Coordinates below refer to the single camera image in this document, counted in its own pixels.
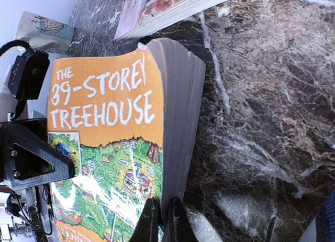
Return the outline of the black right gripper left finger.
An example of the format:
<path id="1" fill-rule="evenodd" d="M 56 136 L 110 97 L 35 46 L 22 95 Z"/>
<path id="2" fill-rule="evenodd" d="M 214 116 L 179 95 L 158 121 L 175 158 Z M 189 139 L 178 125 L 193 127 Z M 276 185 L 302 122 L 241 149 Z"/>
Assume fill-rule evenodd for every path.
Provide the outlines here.
<path id="1" fill-rule="evenodd" d="M 134 241 L 159 241 L 159 226 L 161 225 L 160 203 L 155 198 L 146 200 L 143 211 L 130 242 Z"/>

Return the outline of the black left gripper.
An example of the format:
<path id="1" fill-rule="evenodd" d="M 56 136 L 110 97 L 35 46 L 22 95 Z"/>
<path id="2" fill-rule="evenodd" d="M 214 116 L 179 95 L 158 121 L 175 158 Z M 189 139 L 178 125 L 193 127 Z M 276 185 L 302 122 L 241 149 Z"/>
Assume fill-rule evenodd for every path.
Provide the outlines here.
<path id="1" fill-rule="evenodd" d="M 30 49 L 17 56 L 8 89 L 17 100 L 36 100 L 50 64 L 46 52 Z M 43 118 L 1 122 L 1 182 L 22 190 L 71 179 L 75 168 L 70 158 L 47 143 Z"/>

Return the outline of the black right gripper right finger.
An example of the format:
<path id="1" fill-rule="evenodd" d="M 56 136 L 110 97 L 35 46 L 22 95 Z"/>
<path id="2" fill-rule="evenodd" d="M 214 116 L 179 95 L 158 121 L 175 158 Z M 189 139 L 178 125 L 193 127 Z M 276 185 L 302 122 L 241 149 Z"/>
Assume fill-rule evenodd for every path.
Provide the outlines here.
<path id="1" fill-rule="evenodd" d="M 183 203 L 177 196 L 172 198 L 169 202 L 166 232 L 167 241 L 170 242 L 198 242 L 186 215 Z"/>

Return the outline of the orange 39-Storey Treehouse book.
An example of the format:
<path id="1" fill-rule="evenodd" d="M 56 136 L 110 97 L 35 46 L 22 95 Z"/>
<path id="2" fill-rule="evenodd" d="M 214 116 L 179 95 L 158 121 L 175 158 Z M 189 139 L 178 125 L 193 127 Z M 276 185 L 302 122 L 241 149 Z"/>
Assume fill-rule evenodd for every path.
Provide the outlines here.
<path id="1" fill-rule="evenodd" d="M 160 38 L 113 57 L 54 63 L 48 142 L 75 176 L 51 183 L 61 241 L 147 241 L 144 206 L 159 205 L 153 240 L 167 241 L 169 201 L 191 166 L 206 65 Z"/>

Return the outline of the navy blue student backpack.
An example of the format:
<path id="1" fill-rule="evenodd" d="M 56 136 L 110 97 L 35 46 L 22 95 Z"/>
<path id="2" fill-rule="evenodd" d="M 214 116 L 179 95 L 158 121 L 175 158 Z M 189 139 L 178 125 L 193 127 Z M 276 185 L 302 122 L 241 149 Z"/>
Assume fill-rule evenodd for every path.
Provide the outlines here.
<path id="1" fill-rule="evenodd" d="M 316 241 L 334 241 L 334 190 L 316 215 Z"/>

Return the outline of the pink illustrated paperback book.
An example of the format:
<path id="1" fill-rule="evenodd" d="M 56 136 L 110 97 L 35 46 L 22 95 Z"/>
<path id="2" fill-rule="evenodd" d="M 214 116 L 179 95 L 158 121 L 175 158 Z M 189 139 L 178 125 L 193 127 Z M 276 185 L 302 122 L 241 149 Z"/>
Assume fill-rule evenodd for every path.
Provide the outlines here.
<path id="1" fill-rule="evenodd" d="M 230 0 L 125 0 L 115 39 L 141 38 Z"/>

